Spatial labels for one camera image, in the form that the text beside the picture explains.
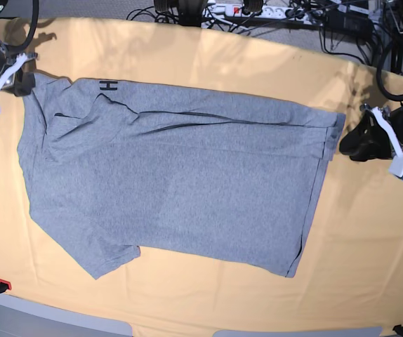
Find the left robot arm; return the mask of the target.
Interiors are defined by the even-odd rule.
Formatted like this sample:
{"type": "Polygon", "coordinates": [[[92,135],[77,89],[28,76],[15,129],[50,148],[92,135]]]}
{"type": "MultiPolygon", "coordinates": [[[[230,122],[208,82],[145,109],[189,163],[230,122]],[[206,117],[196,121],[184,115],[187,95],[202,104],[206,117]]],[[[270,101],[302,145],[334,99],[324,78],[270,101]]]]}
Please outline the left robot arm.
{"type": "Polygon", "coordinates": [[[384,98],[399,107],[361,106],[362,117],[339,145],[341,154],[353,161],[393,159],[403,154],[403,93],[388,89],[383,71],[403,75],[403,1],[383,1],[379,27],[388,40],[376,63],[376,85],[384,98]]]}

